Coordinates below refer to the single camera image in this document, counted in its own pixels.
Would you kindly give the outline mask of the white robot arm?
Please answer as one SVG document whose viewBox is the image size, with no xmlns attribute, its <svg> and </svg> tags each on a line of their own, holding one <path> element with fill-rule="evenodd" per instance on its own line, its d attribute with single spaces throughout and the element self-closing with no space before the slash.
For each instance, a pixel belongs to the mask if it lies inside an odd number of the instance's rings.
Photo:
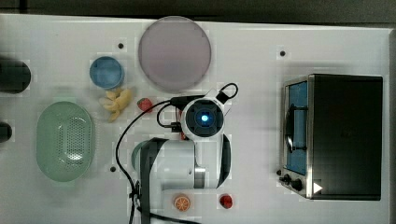
<svg viewBox="0 0 396 224">
<path fill-rule="evenodd" d="M 224 134 L 226 102 L 223 90 L 205 95 L 173 97 L 167 103 L 181 111 L 170 125 L 183 140 L 153 137 L 134 149 L 138 173 L 141 224 L 172 222 L 163 214 L 166 189 L 216 189 L 231 172 L 231 144 Z"/>
</svg>

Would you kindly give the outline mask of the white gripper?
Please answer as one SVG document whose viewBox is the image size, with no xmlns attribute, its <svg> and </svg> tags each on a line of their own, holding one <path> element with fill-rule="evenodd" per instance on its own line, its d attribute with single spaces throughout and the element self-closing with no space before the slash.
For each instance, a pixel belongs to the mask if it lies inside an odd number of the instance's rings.
<svg viewBox="0 0 396 224">
<path fill-rule="evenodd" d="M 231 109 L 231 97 L 228 96 L 224 91 L 212 89 L 204 96 L 204 98 L 206 100 L 213 101 L 223 112 L 229 112 Z"/>
</svg>

